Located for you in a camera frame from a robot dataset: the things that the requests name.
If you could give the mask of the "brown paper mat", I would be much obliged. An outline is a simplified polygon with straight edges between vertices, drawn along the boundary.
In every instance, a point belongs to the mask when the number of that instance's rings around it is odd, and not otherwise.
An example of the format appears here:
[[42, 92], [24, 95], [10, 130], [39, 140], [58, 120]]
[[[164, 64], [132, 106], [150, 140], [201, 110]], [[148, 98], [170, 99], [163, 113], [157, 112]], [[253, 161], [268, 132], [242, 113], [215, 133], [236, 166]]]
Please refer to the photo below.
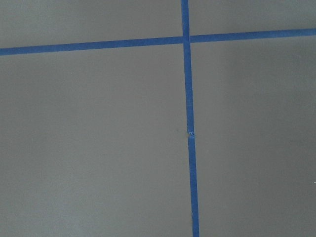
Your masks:
[[[190, 36], [316, 29], [188, 0]], [[0, 49], [182, 37], [181, 0], [3, 0]], [[199, 237], [316, 234], [316, 36], [191, 43]], [[0, 55], [3, 237], [193, 237], [183, 44]]]

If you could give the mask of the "blue tape line lengthwise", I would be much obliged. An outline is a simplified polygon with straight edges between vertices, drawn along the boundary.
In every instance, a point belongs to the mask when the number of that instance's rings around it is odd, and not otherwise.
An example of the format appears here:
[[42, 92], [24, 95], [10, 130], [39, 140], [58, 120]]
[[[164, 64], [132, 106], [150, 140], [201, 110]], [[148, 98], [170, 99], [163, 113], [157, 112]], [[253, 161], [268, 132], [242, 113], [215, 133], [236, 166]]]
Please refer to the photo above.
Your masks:
[[190, 21], [189, 2], [181, 1], [182, 32], [183, 32], [183, 56], [186, 94], [186, 117], [188, 135], [188, 155], [190, 173], [190, 196], [191, 196], [191, 217], [193, 237], [199, 236], [199, 213], [198, 213], [198, 184], [196, 165], [196, 143], [194, 127], [194, 102], [193, 102], [193, 79], [192, 79], [192, 59], [190, 42]]

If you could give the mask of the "blue tape line crosswise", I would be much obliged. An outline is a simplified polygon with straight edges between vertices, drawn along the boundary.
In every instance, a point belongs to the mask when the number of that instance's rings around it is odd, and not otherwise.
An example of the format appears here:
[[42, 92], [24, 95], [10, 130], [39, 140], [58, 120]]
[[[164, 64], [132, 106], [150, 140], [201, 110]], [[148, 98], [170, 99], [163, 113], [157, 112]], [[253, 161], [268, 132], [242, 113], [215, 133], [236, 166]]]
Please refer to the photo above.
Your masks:
[[[269, 38], [290, 38], [290, 37], [307, 37], [315, 36], [316, 30], [313, 29], [297, 29], [297, 30], [277, 30], [277, 31], [258, 31], [244, 33], [225, 33], [225, 34], [209, 34], [189, 36], [188, 42], [213, 42], [213, 41], [231, 41], [231, 40], [252, 40], [252, 39], [269, 39]], [[165, 38], [150, 38], [150, 39], [126, 39], [114, 41], [98, 41], [98, 42], [83, 42], [70, 44], [55, 44], [55, 45], [38, 45], [38, 46], [23, 46], [2, 48], [1, 56], [18, 55], [18, 54], [34, 54], [34, 53], [49, 53], [63, 51], [80, 51], [94, 50], [107, 48], [124, 48], [137, 46], [155, 46], [155, 45], [171, 45], [183, 44], [185, 38], [165, 37]]]

